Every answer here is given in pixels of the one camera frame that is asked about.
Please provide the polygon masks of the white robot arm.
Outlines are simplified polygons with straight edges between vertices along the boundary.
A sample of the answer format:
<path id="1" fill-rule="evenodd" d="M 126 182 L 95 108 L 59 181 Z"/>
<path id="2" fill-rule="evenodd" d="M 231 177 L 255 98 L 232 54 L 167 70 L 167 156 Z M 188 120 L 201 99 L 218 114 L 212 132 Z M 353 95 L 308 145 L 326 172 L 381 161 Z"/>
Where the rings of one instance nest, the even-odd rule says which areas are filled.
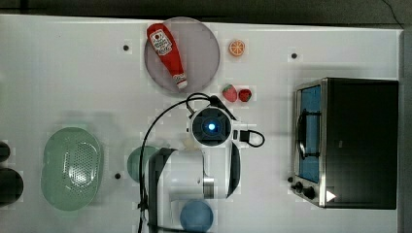
<path id="1" fill-rule="evenodd" d="M 252 126 L 219 107 L 189 120 L 190 149 L 162 148 L 145 169 L 150 233 L 208 233 L 217 214 L 212 204 L 230 197 L 241 181 L 240 150 Z"/>

